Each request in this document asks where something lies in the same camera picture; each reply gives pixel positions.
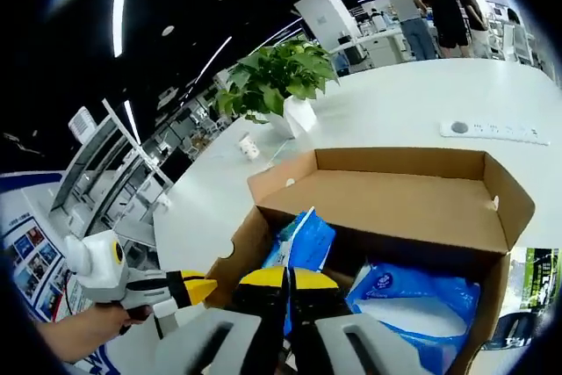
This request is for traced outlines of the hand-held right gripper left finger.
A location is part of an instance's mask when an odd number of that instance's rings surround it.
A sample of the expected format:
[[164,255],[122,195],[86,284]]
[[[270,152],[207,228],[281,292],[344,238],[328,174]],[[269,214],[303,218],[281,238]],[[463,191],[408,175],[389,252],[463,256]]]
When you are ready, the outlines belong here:
[[240,280],[226,308],[208,308],[156,348],[155,374],[272,374],[284,343],[289,283],[283,266]]

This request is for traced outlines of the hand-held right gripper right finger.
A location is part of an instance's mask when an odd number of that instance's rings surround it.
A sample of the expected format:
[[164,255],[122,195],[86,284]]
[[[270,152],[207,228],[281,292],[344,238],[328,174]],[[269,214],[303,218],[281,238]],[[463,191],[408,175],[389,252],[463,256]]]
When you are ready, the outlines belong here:
[[300,374],[420,374],[418,350],[368,314],[349,310],[338,284],[290,270],[291,343]]

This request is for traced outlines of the person's left hand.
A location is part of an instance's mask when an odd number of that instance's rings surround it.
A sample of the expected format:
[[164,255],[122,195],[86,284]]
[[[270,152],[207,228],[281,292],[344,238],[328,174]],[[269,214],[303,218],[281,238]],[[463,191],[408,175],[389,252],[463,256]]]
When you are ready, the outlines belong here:
[[94,309],[98,324],[108,338],[125,334],[132,325],[143,323],[152,313],[150,306],[125,309],[119,303],[96,304]]

